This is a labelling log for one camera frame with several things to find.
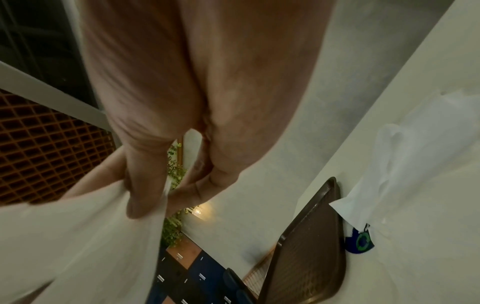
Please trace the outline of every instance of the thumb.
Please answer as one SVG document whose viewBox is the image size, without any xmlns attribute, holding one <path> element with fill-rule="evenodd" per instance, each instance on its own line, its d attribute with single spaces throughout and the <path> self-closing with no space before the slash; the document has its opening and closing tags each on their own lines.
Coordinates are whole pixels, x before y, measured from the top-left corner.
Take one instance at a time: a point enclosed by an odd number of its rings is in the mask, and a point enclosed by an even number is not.
<svg viewBox="0 0 480 304">
<path fill-rule="evenodd" d="M 126 146 L 130 200 L 126 214 L 140 218 L 151 212 L 160 202 L 167 180 L 167 151 L 169 143 L 148 148 Z"/>
</svg>

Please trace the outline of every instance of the brown tray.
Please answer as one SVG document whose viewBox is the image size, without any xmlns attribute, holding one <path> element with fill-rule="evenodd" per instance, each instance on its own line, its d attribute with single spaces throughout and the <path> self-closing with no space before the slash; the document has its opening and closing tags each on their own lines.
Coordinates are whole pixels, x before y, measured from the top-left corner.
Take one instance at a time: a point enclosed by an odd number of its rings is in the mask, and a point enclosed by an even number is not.
<svg viewBox="0 0 480 304">
<path fill-rule="evenodd" d="M 347 262 L 343 222 L 329 203 L 339 198 L 331 177 L 283 232 L 258 304 L 318 303 L 337 293 Z"/>
</svg>

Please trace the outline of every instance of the lattice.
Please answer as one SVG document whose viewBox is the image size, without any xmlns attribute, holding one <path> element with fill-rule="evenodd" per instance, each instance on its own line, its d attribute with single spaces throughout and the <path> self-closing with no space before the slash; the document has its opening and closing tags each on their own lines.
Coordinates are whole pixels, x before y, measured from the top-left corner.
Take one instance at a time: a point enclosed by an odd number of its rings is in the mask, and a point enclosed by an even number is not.
<svg viewBox="0 0 480 304">
<path fill-rule="evenodd" d="M 110 132 L 0 90 L 0 205 L 56 200 L 114 149 Z"/>
</svg>

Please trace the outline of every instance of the wire mesh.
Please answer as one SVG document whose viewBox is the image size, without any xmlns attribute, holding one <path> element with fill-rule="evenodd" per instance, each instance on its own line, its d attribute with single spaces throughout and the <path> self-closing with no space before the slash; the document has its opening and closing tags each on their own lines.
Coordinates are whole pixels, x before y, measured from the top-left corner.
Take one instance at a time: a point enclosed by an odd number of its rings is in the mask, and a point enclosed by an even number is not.
<svg viewBox="0 0 480 304">
<path fill-rule="evenodd" d="M 0 205 L 57 200 L 114 150 L 110 132 L 0 90 Z"/>
</svg>

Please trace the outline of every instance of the wall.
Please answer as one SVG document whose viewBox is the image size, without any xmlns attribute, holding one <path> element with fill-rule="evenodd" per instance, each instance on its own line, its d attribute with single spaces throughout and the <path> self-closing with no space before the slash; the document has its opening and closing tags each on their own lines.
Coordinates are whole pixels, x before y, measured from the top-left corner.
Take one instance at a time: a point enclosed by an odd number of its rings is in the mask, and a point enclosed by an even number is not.
<svg viewBox="0 0 480 304">
<path fill-rule="evenodd" d="M 339 0 L 310 86 L 289 128 L 258 164 L 189 216 L 184 231 L 240 277 L 290 223 L 298 198 L 429 33 L 451 0 Z M 184 139 L 192 164 L 198 134 Z"/>
</svg>

